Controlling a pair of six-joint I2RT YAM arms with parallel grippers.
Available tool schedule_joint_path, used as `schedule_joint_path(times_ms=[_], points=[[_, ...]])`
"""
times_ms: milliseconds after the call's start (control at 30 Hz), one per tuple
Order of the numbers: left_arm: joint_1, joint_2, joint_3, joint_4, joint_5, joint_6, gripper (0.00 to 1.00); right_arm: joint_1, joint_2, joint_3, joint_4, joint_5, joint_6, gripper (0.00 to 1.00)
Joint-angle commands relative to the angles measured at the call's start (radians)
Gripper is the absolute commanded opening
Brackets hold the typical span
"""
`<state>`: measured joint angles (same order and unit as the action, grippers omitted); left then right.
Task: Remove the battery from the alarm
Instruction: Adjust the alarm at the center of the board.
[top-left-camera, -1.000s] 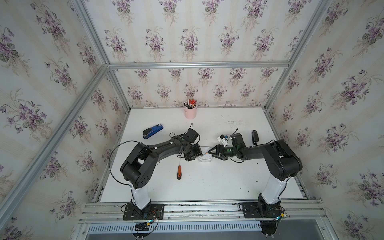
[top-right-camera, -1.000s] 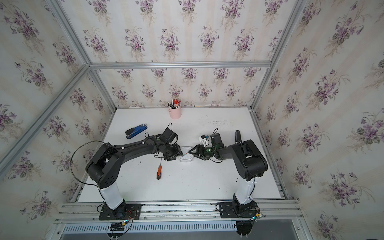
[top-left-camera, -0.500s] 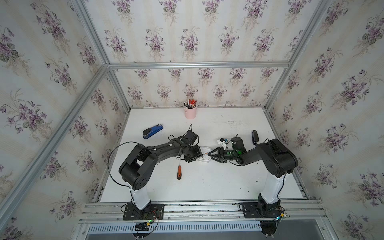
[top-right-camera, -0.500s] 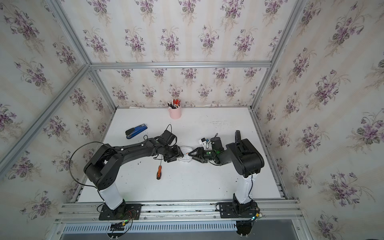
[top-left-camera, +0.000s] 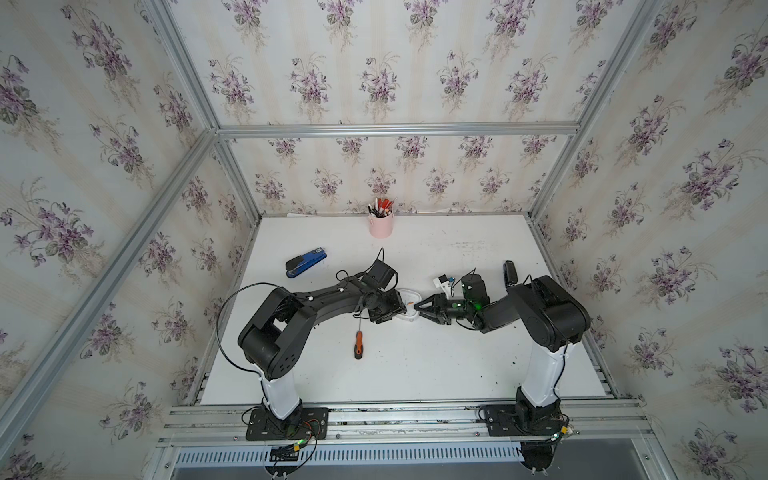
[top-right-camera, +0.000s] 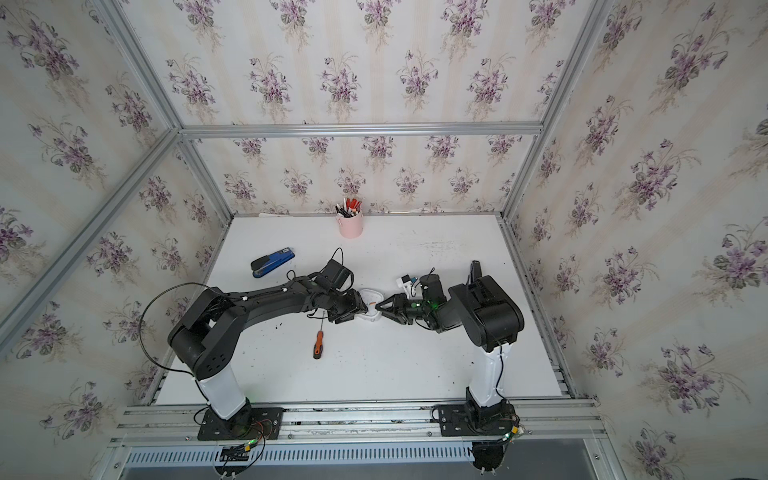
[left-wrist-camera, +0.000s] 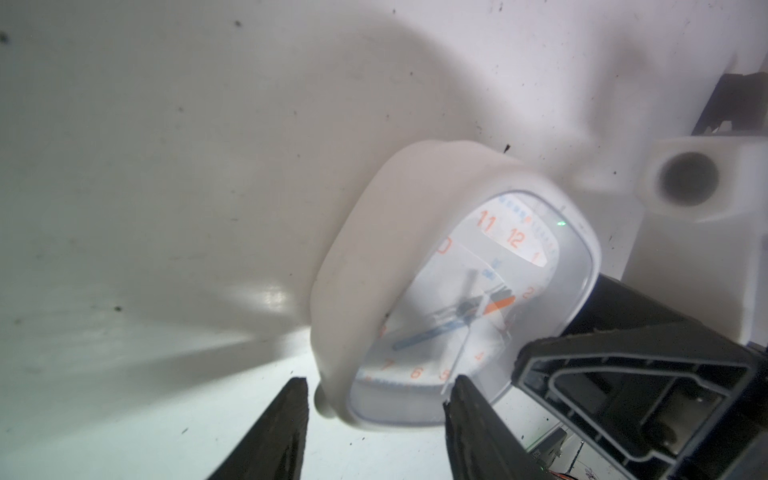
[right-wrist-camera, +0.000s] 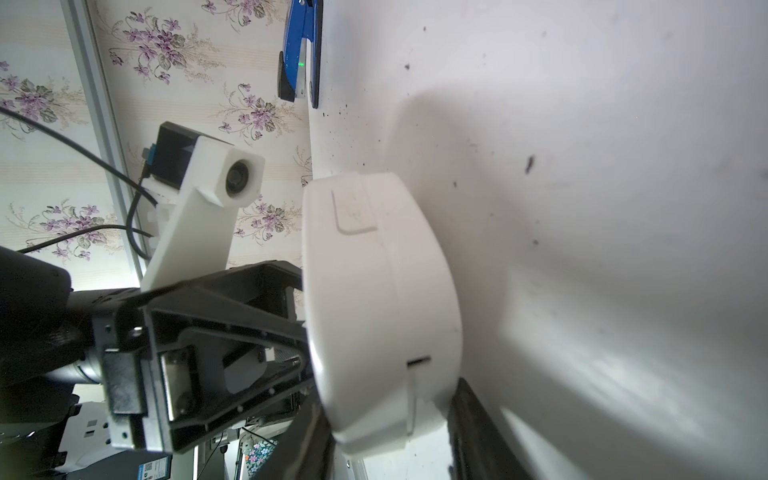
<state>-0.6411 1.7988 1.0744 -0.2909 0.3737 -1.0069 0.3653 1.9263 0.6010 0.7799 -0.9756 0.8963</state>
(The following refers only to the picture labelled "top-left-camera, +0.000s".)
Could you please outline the white square alarm clock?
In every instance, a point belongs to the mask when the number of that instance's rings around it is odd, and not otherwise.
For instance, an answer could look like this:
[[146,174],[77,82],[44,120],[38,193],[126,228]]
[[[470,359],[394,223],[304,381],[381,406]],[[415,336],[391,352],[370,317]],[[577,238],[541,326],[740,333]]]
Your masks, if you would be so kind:
[[405,312],[397,314],[395,318],[407,322],[416,321],[419,318],[419,313],[416,311],[415,305],[423,300],[422,295],[408,288],[398,288],[397,291],[405,306]]

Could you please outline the orange handled screwdriver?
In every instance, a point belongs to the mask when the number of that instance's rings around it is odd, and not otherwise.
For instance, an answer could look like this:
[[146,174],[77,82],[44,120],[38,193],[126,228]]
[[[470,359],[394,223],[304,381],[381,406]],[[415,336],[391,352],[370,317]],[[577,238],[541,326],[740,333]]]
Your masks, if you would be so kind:
[[361,360],[364,355],[364,341],[362,332],[362,320],[358,321],[358,329],[355,334],[354,358]]

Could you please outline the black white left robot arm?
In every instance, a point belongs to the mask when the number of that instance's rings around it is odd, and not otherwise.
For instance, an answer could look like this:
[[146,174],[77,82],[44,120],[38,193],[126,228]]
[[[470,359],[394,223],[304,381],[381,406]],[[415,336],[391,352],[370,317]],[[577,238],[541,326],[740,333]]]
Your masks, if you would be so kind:
[[344,315],[380,324],[405,313],[397,280],[392,268],[376,267],[310,292],[273,287],[241,330],[237,344],[257,367],[263,404],[276,419],[286,420],[302,408],[292,370],[313,329]]

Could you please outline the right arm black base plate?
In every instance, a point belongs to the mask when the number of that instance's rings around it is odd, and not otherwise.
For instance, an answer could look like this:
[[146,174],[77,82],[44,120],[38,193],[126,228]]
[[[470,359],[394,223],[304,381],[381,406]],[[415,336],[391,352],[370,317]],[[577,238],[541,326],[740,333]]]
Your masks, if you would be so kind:
[[478,415],[491,437],[560,437],[570,424],[559,401],[545,407],[536,407],[527,401],[484,405],[479,408]]

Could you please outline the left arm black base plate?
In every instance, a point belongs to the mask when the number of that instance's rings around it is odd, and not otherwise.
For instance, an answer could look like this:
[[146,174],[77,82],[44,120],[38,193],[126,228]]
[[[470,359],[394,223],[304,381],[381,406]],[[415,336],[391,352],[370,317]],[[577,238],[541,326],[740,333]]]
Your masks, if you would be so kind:
[[324,440],[327,436],[328,408],[300,406],[286,419],[278,419],[266,406],[259,405],[247,414],[245,439],[267,440]]

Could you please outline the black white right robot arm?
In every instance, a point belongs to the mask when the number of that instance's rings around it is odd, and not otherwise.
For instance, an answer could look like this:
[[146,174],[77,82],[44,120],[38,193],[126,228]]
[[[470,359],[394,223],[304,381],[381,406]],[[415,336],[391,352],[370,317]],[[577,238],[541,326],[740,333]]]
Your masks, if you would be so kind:
[[467,320],[483,334],[520,321],[534,346],[516,403],[532,413],[558,406],[559,383],[571,347],[591,328],[585,307],[548,275],[523,283],[506,280],[506,295],[496,301],[490,299],[480,275],[469,273],[460,283],[460,298],[435,294],[416,303],[415,312],[440,325]]

